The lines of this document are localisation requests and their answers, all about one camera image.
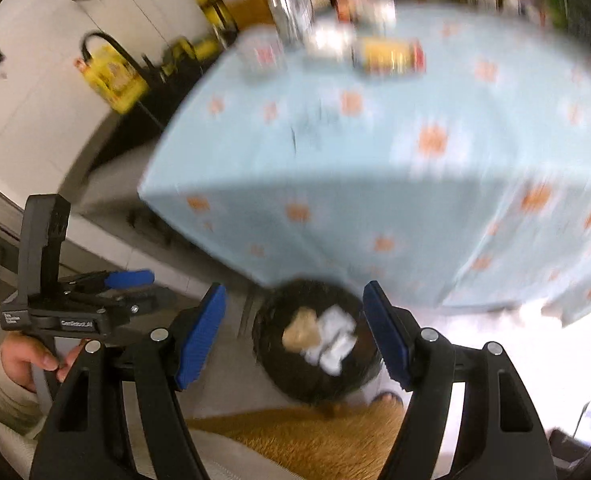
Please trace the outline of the person's left hand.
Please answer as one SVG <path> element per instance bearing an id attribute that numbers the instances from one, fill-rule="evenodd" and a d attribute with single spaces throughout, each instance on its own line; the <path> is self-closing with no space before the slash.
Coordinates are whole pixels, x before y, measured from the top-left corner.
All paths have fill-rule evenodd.
<path id="1" fill-rule="evenodd" d="M 36 393 L 34 367 L 43 372 L 54 372 L 58 382 L 64 382 L 87 343 L 88 340 L 83 339 L 65 358 L 58 360 L 41 341 L 23 333 L 9 332 L 0 345 L 0 362 L 12 382 Z"/>

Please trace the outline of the beige left sleeve forearm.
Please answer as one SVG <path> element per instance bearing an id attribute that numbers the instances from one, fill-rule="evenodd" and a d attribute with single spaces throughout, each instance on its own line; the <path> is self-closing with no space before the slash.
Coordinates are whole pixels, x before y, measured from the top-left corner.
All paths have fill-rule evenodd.
<path id="1" fill-rule="evenodd" d="M 0 359 L 0 423 L 18 434 L 30 434 L 42 420 L 38 396 L 13 382 Z"/>

